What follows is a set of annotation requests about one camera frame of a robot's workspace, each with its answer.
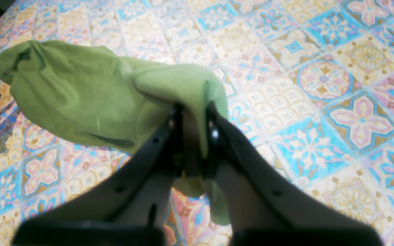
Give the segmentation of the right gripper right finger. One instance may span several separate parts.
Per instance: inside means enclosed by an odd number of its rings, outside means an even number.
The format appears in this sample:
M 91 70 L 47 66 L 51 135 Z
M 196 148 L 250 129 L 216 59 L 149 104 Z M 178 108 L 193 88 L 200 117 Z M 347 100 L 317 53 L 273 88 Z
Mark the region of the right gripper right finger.
M 208 156 L 204 178 L 225 196 L 231 246 L 381 246 L 371 226 L 345 216 L 282 177 L 245 135 L 206 108 Z

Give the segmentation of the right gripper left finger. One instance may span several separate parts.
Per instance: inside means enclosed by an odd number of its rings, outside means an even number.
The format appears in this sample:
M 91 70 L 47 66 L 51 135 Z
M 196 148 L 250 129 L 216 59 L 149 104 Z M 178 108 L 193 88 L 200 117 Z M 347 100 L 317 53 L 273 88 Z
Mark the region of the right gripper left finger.
M 24 221 L 14 246 L 166 246 L 165 211 L 182 157 L 183 106 L 122 168 L 88 192 Z

